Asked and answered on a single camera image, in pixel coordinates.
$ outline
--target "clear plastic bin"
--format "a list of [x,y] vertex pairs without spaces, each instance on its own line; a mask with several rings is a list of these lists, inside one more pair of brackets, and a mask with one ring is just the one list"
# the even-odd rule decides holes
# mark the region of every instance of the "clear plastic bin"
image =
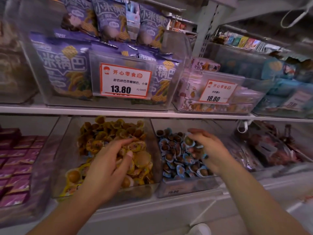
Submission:
[[261,79],[264,62],[271,58],[263,53],[212,42],[208,43],[204,57],[221,64],[220,72],[252,79]]
[[[167,53],[174,53],[173,58],[182,61],[177,67],[174,75],[170,75],[169,72],[166,73],[167,79],[170,80],[166,98],[163,97],[161,101],[152,101],[150,100],[151,97],[148,95],[141,97],[140,99],[129,97],[108,98],[106,96],[99,96],[99,91],[96,89],[96,87],[99,87],[99,67],[101,63],[114,62],[115,65],[119,64],[120,67],[149,70],[152,72],[150,81],[153,81],[154,76],[159,74],[159,72],[157,71],[156,67],[152,68],[151,63],[148,61],[143,61],[142,59],[124,57],[121,55],[111,55],[111,58],[109,58],[109,55],[106,53],[90,51],[89,56],[91,60],[90,65],[92,68],[92,85],[95,88],[94,95],[91,99],[81,100],[77,99],[77,97],[68,96],[66,94],[62,95],[54,90],[49,81],[42,61],[38,57],[37,51],[29,39],[30,31],[36,31],[47,36],[53,36],[53,29],[60,28],[62,16],[66,12],[64,5],[53,0],[19,0],[18,4],[16,3],[12,6],[13,7],[11,8],[12,10],[10,12],[10,18],[14,19],[18,23],[24,51],[32,67],[32,71],[36,78],[45,104],[60,106],[112,107],[151,110],[167,110],[169,108],[185,62],[190,63],[191,47],[185,34],[173,31],[165,31],[163,36],[162,51]],[[153,84],[149,85],[149,89],[147,91],[149,91],[152,87]]]
[[0,208],[0,227],[8,227],[21,223],[32,222],[39,219],[43,215],[51,196],[50,180],[54,166],[54,156],[69,123],[68,119],[68,117],[60,117],[57,120],[55,125],[52,127],[51,132],[49,131],[50,134],[48,139],[42,147],[37,160],[33,164],[29,200],[21,205]]
[[[218,133],[220,127],[213,121],[205,120],[175,120],[175,119],[151,119],[154,131],[164,130],[170,127],[173,133],[186,133],[188,128],[201,128],[211,133]],[[194,193],[202,190],[214,189],[218,183],[214,176],[206,178],[184,178],[181,180],[162,181],[157,191],[159,198]]]
[[[117,119],[118,118],[106,118],[106,121],[116,121]],[[137,123],[138,120],[144,121],[144,132],[147,134],[145,142],[147,144],[147,152],[151,154],[153,161],[152,172],[155,184],[120,189],[113,199],[105,204],[105,206],[114,206],[121,203],[131,203],[149,199],[162,179],[161,152],[154,135],[151,121],[146,118],[123,118],[123,120],[126,123]],[[59,201],[69,198],[69,196],[60,197],[60,194],[66,186],[65,173],[70,169],[76,168],[82,162],[77,146],[77,138],[80,135],[80,128],[84,122],[93,123],[94,121],[95,118],[93,117],[73,117],[64,134],[60,149],[55,158],[56,165],[52,177],[52,197]]]
[[306,118],[311,117],[313,109],[312,87],[309,84],[288,85],[287,79],[279,79],[286,82],[283,86],[272,88],[253,109],[253,113],[264,116],[280,116]]
[[38,88],[24,56],[16,25],[6,19],[1,19],[0,25],[0,103],[24,103],[38,92]]
[[272,80],[185,69],[173,104],[180,112],[248,114],[273,84]]

